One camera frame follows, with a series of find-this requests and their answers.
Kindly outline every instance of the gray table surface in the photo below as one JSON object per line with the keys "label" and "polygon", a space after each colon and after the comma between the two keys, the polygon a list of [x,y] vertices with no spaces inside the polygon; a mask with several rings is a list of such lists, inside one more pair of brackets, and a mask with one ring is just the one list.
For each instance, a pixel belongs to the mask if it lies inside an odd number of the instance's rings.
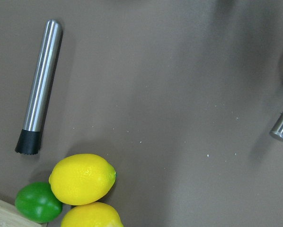
{"label": "gray table surface", "polygon": [[[64,34],[42,148],[14,151],[44,24]],[[283,227],[283,0],[0,1],[0,199],[96,153],[126,227]],[[57,227],[70,209],[49,227]]]}

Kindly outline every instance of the wooden board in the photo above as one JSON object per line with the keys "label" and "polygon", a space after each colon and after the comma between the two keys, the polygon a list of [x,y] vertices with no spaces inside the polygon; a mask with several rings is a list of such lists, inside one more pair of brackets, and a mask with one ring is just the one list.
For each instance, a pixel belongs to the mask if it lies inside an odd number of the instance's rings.
{"label": "wooden board", "polygon": [[46,227],[23,217],[15,206],[0,200],[0,227]]}

